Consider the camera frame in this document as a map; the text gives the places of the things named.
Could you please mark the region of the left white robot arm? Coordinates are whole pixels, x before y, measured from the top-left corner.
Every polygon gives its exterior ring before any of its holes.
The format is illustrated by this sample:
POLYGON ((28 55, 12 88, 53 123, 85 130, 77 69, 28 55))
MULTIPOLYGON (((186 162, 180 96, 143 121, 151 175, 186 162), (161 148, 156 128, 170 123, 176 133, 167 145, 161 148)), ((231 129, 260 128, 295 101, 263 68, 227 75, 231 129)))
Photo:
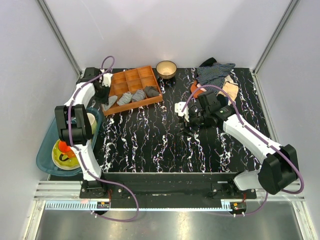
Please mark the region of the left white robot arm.
POLYGON ((70 99, 64 105, 57 106, 54 113, 58 137, 74 152, 82 170, 79 197, 98 199, 108 195, 108 186, 104 183, 102 169, 93 152, 94 134, 87 106, 96 91, 103 87, 103 80, 107 80, 107 87, 111 85, 111 75, 99 68, 93 68, 89 73, 83 75, 70 99))

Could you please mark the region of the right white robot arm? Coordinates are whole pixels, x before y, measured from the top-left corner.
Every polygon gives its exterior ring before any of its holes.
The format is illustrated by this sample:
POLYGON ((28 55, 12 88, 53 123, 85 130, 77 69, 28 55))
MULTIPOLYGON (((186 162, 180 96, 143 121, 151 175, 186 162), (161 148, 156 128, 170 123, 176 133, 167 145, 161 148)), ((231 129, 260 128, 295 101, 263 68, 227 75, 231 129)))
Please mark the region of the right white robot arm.
POLYGON ((219 128, 246 147, 261 167, 259 170, 238 173, 227 185, 228 195, 239 198, 249 189, 263 189, 268 194, 283 192, 300 178, 296 149, 273 141, 251 126, 234 106, 221 104, 214 92, 198 95, 199 110, 188 107, 186 102, 174 105, 174 112, 182 123, 180 135, 191 136, 201 127, 219 128))

